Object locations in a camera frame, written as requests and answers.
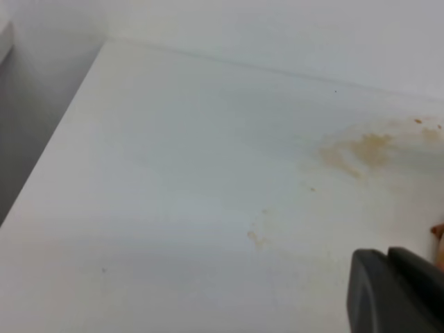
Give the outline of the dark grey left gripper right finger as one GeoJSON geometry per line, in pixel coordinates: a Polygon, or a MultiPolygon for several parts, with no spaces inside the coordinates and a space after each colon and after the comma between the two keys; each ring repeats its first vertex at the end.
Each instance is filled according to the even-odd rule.
{"type": "Polygon", "coordinates": [[[389,248],[388,258],[431,312],[443,312],[443,272],[405,248],[389,248]]]}

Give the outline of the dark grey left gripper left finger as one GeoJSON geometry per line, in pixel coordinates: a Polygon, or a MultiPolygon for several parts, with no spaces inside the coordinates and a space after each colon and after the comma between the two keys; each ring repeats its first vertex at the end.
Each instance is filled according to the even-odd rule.
{"type": "Polygon", "coordinates": [[[431,312],[390,262],[388,253],[353,252],[348,281],[351,332],[442,332],[443,312],[431,312]]]}

